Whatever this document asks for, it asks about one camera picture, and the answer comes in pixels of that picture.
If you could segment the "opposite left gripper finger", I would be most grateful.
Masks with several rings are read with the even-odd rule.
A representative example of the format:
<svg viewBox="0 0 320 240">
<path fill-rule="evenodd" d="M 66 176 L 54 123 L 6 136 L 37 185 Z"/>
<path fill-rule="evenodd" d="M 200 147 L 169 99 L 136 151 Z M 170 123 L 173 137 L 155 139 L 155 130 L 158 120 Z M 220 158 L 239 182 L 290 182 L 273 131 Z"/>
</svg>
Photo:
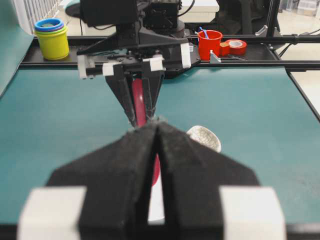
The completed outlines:
<svg viewBox="0 0 320 240">
<path fill-rule="evenodd" d="M 122 106 L 129 122 L 135 127 L 137 125 L 136 113 L 128 83 L 128 80 L 132 80 L 132 78 L 127 78 L 121 62 L 104 63 L 102 75 L 105 76 L 106 83 Z"/>
<path fill-rule="evenodd" d="M 163 60 L 163 57 L 152 57 L 142 61 L 141 77 L 147 118 L 152 118 L 156 111 L 158 96 L 165 77 Z"/>
</svg>

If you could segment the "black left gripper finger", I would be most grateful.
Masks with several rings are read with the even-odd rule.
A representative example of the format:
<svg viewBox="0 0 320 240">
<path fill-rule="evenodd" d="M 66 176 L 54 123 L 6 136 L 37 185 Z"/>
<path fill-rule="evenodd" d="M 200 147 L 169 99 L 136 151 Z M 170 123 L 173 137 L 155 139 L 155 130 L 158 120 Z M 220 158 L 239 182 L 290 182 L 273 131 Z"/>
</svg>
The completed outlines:
<svg viewBox="0 0 320 240">
<path fill-rule="evenodd" d="M 31 190 L 19 240 L 126 240 L 148 222 L 155 123 L 56 168 Z"/>
<path fill-rule="evenodd" d="M 167 124 L 157 127 L 165 218 L 182 240 L 284 240 L 275 190 L 255 172 Z"/>
</svg>

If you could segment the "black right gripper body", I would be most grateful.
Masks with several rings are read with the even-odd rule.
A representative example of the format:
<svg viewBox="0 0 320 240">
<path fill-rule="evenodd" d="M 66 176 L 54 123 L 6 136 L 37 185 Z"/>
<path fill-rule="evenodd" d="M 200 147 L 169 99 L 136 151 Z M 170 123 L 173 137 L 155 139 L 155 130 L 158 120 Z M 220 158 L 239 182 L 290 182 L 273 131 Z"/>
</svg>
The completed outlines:
<svg viewBox="0 0 320 240">
<path fill-rule="evenodd" d="M 135 61 L 163 57 L 162 64 L 169 68 L 188 69 L 191 67 L 189 41 L 186 38 L 157 34 L 146 29 L 140 22 L 120 24 L 116 32 L 86 48 L 77 51 L 79 77 L 87 79 L 88 69 L 94 68 L 91 57 L 107 55 L 109 52 L 126 50 L 126 56 Z"/>
</svg>

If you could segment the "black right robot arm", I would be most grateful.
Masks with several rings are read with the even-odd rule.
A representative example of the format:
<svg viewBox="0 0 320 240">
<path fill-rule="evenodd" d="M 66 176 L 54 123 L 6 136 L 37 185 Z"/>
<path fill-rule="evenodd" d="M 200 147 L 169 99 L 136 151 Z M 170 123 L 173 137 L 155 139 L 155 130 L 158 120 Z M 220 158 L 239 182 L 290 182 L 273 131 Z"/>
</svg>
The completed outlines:
<svg viewBox="0 0 320 240">
<path fill-rule="evenodd" d="M 116 32 L 78 52 L 127 49 L 130 64 L 108 62 L 106 82 L 135 131 L 74 162 L 87 187 L 80 226 L 127 237 L 183 240 L 284 240 L 283 211 L 270 187 L 245 165 L 191 139 L 166 123 L 152 123 L 165 76 L 163 60 L 189 68 L 184 38 L 145 28 L 148 0 L 82 0 L 79 17 Z"/>
</svg>

